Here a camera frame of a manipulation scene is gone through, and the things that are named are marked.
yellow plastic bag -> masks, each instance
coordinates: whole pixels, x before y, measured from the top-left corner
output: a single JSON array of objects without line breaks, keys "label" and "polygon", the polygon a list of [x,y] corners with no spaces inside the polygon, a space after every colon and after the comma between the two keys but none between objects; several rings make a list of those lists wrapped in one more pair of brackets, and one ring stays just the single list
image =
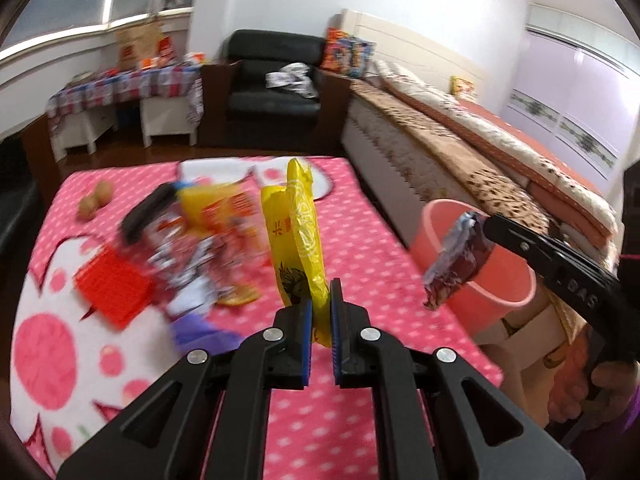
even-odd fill
[{"label": "yellow plastic bag", "polygon": [[311,168],[292,159],[287,186],[262,189],[271,259],[282,301],[289,306],[311,296],[314,340],[331,346],[329,289],[326,286]]}]

pink tablecloth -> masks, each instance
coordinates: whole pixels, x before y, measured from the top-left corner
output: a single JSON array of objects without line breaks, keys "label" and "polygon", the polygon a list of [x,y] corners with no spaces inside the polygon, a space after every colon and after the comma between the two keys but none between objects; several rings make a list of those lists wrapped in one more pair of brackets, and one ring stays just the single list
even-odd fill
[{"label": "pink tablecloth", "polygon": [[[455,348],[494,383],[500,371],[481,354],[445,306],[428,312],[408,253],[362,195],[348,163],[314,158],[333,179],[331,194],[316,202],[328,278],[340,277],[345,299],[366,307],[372,323],[407,346]],[[116,192],[131,204],[175,174],[175,164],[114,171]],[[70,177],[56,198],[34,250],[14,329],[11,368],[12,425],[51,474],[74,450],[156,380],[178,358],[161,313],[146,309],[123,332],[98,314],[82,319],[88,305],[70,277],[94,253],[91,237],[69,227],[66,208],[99,172]],[[115,203],[87,225],[110,238],[126,209]],[[46,254],[55,251],[48,265]],[[40,291],[39,276],[44,278]],[[210,320],[247,336],[270,326],[280,307],[273,270],[258,276],[260,300],[236,309],[215,308]],[[267,480],[377,477],[372,404],[368,390],[334,385],[330,349],[314,345],[310,386],[276,390],[266,445]]]}]

brown paper bag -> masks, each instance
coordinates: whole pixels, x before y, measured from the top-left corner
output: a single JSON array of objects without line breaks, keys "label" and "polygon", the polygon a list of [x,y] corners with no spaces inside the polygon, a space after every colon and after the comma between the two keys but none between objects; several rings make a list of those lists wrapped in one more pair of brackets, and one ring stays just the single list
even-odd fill
[{"label": "brown paper bag", "polygon": [[149,22],[116,31],[120,70],[135,70],[139,61],[158,55],[158,43],[164,36],[161,25],[161,22]]}]

person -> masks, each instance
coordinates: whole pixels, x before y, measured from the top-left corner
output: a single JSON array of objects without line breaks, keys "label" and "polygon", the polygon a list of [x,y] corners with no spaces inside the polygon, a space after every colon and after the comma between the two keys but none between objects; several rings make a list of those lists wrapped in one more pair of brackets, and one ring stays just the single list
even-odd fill
[{"label": "person", "polygon": [[565,422],[577,418],[582,411],[587,417],[587,430],[574,441],[571,452],[582,465],[587,479],[612,460],[622,435],[634,424],[640,413],[640,365],[637,362],[605,362],[591,373],[595,386],[609,391],[607,400],[595,404],[586,401],[589,391],[584,367],[588,360],[588,335],[585,326],[569,349],[564,365],[554,377],[549,394],[549,419]]}]

plaid tablecloth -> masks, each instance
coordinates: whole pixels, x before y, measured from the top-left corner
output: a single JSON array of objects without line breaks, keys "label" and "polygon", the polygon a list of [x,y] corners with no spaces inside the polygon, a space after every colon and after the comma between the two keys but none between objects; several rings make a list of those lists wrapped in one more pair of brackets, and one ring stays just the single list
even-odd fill
[{"label": "plaid tablecloth", "polygon": [[190,104],[188,120],[198,126],[203,113],[200,67],[175,65],[121,72],[65,88],[47,103],[51,135],[56,133],[62,118],[69,114],[149,97],[187,97]]}]

